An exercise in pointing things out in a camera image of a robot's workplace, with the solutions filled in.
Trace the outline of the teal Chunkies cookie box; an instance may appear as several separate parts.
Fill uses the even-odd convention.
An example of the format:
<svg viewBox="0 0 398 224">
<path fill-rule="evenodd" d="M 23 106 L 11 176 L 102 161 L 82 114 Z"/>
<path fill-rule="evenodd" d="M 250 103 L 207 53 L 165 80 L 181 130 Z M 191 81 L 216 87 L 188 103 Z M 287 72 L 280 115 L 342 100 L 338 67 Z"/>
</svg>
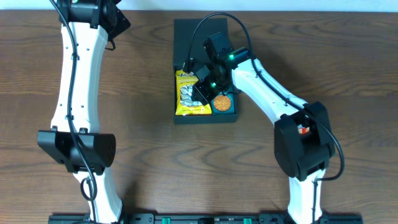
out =
<svg viewBox="0 0 398 224">
<path fill-rule="evenodd" d="M 230 87 L 226 91 L 220 92 L 211 101 L 211 114 L 215 115 L 225 115 L 225 114 L 235 114 L 235 103 L 234 103 L 234 93 L 233 87 Z"/>
</svg>

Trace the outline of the yellow Hacks candy bag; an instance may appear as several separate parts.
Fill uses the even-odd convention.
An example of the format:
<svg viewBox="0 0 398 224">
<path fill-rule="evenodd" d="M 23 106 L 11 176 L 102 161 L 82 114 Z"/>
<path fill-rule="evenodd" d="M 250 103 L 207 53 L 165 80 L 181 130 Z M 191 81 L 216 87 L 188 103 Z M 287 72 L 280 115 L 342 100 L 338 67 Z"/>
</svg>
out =
<svg viewBox="0 0 398 224">
<path fill-rule="evenodd" d="M 191 99 L 193 86 L 197 81 L 198 78 L 193 73 L 185 73 L 183 70 L 175 72 L 177 92 L 176 116 L 211 114 L 210 105 L 203 105 L 200 101 Z"/>
</svg>

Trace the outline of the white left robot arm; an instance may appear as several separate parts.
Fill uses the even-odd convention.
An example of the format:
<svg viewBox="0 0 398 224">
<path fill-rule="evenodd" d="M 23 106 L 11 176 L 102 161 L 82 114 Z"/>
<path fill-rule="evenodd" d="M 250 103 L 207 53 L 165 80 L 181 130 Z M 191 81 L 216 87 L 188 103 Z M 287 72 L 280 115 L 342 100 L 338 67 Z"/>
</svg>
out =
<svg viewBox="0 0 398 224">
<path fill-rule="evenodd" d="M 57 107 L 50 130 L 37 144 L 80 184 L 90 213 L 55 216 L 50 222 L 119 223 L 123 203 L 111 172 L 116 137 L 100 132 L 98 89 L 104 51 L 130 27 L 118 0 L 52 1 L 62 23 L 63 62 Z"/>
</svg>

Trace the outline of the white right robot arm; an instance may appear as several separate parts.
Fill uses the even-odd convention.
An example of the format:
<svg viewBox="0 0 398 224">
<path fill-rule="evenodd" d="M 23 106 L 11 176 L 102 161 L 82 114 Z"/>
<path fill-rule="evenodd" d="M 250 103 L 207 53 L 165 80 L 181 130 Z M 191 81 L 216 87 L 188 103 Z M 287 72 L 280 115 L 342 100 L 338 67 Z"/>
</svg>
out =
<svg viewBox="0 0 398 224">
<path fill-rule="evenodd" d="M 204 64 L 186 57 L 183 70 L 198 77 L 194 98 L 203 104 L 214 100 L 230 86 L 245 93 L 274 127 L 274 155 L 289 178 L 287 213 L 294 223 L 316 223 L 320 208 L 321 183 L 327 181 L 330 158 L 340 151 L 327 109 L 307 103 L 276 81 L 247 48 L 206 49 L 211 60 Z"/>
</svg>

